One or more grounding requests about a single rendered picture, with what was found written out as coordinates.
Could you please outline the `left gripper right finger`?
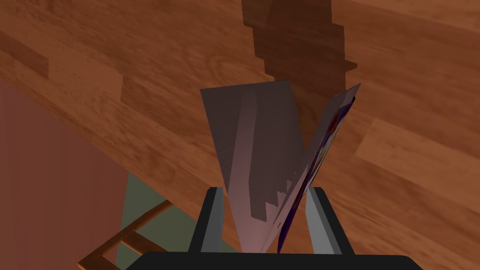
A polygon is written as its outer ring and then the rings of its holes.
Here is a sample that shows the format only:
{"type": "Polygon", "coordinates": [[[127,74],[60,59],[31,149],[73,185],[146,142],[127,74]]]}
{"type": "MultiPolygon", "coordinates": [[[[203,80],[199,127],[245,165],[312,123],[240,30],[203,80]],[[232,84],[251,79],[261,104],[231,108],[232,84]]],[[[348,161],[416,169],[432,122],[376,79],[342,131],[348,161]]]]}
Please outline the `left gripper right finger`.
{"type": "Polygon", "coordinates": [[[305,214],[314,254],[355,254],[321,187],[308,188],[305,214]]]}

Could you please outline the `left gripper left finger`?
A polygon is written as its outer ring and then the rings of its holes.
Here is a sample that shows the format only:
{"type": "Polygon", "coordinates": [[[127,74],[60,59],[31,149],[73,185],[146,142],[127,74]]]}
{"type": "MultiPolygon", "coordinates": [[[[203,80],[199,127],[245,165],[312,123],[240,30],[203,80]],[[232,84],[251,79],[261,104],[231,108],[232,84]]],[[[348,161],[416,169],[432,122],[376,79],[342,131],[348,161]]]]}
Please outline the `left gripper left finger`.
{"type": "Polygon", "coordinates": [[[209,188],[202,204],[188,252],[221,252],[224,213],[223,188],[209,188]]]}

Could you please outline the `book with purple cover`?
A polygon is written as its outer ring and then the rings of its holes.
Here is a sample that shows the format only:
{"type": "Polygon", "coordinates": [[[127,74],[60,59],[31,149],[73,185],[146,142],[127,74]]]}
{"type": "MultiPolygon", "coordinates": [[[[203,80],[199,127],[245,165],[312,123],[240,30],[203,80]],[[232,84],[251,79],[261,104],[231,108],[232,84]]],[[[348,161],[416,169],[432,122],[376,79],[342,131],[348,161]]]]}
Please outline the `book with purple cover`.
{"type": "Polygon", "coordinates": [[[358,89],[328,100],[308,147],[288,80],[200,91],[244,253],[282,247],[358,89]]]}

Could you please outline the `brown wooden chair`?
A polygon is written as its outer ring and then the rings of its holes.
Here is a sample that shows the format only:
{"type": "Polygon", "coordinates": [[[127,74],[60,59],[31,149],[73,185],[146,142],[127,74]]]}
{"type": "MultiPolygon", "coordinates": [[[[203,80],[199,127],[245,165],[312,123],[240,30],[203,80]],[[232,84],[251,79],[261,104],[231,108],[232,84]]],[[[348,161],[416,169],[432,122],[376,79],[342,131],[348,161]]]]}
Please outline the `brown wooden chair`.
{"type": "Polygon", "coordinates": [[[167,250],[164,248],[137,233],[137,230],[172,206],[172,202],[165,200],[145,212],[130,225],[126,226],[100,247],[81,259],[78,262],[78,267],[82,270],[120,270],[114,263],[104,257],[104,254],[116,247],[119,243],[123,243],[140,255],[147,252],[166,252],[167,250]]]}

